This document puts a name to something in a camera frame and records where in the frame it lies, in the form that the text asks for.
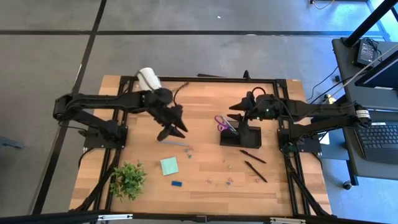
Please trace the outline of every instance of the wooden tabletop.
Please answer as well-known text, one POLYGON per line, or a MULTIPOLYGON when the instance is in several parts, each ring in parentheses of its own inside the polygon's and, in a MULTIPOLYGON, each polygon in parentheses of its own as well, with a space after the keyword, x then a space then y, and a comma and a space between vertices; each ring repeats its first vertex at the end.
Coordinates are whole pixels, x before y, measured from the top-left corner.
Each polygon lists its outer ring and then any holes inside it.
MULTIPOLYGON (((100 95, 116 95, 120 76, 104 76, 100 95)), ((162 82, 171 90, 182 82, 162 82)), ((185 139, 168 137, 168 141, 189 144, 185 147, 156 141, 162 129, 147 113, 129 114, 126 147, 120 157, 123 162, 144 165, 147 180, 143 194, 135 201, 114 198, 113 212, 130 213, 173 213, 207 215, 275 215, 289 216, 289 188, 283 155, 279 151, 276 130, 277 121, 250 121, 249 125, 261 127, 262 146, 260 149, 245 149, 265 160, 262 164, 239 152, 238 147, 220 146, 220 133, 214 121, 218 114, 238 113, 228 108, 241 101, 247 91, 261 86, 267 93, 273 93, 272 85, 256 83, 204 83, 191 82, 179 91, 176 101, 183 105, 183 121, 188 128, 185 139), (160 160, 176 157, 179 172, 163 176, 160 160), (258 176, 244 163, 249 161, 268 181, 256 182, 258 176), (171 181, 181 181, 182 187, 171 186, 171 181)), ((291 99, 305 101, 302 83, 287 80, 291 99)), ((111 119, 112 110, 95 110, 102 119, 111 119)), ((95 149, 83 158, 73 191, 70 208, 79 206, 93 190, 100 175, 104 149, 95 149)), ((305 183, 317 202, 331 212, 325 181, 319 161, 311 154, 301 153, 305 183)), ((300 191, 296 188, 299 211, 303 211, 300 191)), ((108 186, 104 188, 100 208, 104 208, 108 186)))

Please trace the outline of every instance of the potted plant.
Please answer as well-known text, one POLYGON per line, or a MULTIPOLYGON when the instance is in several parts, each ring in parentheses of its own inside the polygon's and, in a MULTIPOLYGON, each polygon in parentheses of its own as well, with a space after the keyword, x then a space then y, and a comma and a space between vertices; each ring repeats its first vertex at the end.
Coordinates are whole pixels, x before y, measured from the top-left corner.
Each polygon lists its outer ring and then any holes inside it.
POLYGON ((110 185, 111 192, 117 198, 120 198, 120 201, 123 197, 134 200, 142 194, 141 187, 144 185, 144 176, 147 174, 140 162, 138 162, 137 167, 134 164, 124 162, 122 167, 114 168, 112 175, 115 175, 116 179, 110 185))

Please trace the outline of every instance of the blue eraser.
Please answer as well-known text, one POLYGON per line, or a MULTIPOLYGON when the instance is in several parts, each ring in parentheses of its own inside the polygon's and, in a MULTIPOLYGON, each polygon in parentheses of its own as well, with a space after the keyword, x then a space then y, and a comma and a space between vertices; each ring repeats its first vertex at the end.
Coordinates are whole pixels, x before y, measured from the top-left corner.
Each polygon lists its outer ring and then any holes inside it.
POLYGON ((182 182, 179 182, 179 181, 172 181, 172 185, 173 186, 177 186, 177 187, 181 187, 182 186, 182 182))

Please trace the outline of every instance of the concrete floor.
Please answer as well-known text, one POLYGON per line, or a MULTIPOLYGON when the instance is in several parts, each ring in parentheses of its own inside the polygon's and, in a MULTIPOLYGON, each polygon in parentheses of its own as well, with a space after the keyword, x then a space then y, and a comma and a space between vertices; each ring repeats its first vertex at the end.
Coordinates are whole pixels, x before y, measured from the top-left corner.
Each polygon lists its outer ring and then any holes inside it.
MULTIPOLYGON (((2 0, 0 29, 90 30, 99 5, 100 0, 2 0)), ((249 4, 234 0, 113 0, 106 5, 99 29, 347 31, 354 30, 369 13, 366 3, 344 1, 319 11, 307 0, 253 0, 249 4)), ((397 29, 390 30, 392 38, 398 36, 397 29)), ((80 91, 97 93, 103 75, 130 75, 139 68, 152 67, 160 76, 208 73, 241 77, 249 70, 252 77, 296 78, 303 81, 309 97, 311 88, 336 67, 332 38, 101 36, 95 40, 80 91)), ((87 36, 0 35, 0 136, 26 145, 20 151, 0 150, 1 217, 29 213, 57 132, 53 101, 72 89, 87 40, 87 36)), ((315 95, 332 84, 327 80, 315 95)), ((83 138, 69 130, 44 212, 67 211, 82 145, 83 138)), ((345 191, 340 187, 348 180, 345 162, 323 161, 323 166, 335 215, 396 222, 398 182, 360 178, 360 186, 345 191)))

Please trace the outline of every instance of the black pen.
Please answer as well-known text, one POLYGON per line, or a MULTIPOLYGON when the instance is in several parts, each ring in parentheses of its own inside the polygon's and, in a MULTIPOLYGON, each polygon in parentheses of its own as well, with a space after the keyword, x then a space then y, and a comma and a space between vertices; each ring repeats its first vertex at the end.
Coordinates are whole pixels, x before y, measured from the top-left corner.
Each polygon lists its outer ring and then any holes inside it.
POLYGON ((266 162, 265 161, 263 161, 262 159, 260 159, 260 158, 257 158, 256 156, 254 156, 254 155, 252 155, 252 154, 250 154, 250 153, 248 153, 248 152, 246 152, 245 150, 240 150, 243 154, 245 154, 245 155, 248 155, 248 156, 250 156, 251 158, 253 158, 253 159, 257 159, 258 161, 260 161, 260 162, 262 162, 262 163, 265 163, 266 164, 266 162))
POLYGON ((250 169, 252 169, 263 181, 265 181, 266 183, 268 183, 268 181, 250 164, 250 162, 248 161, 244 161, 249 167, 250 169))

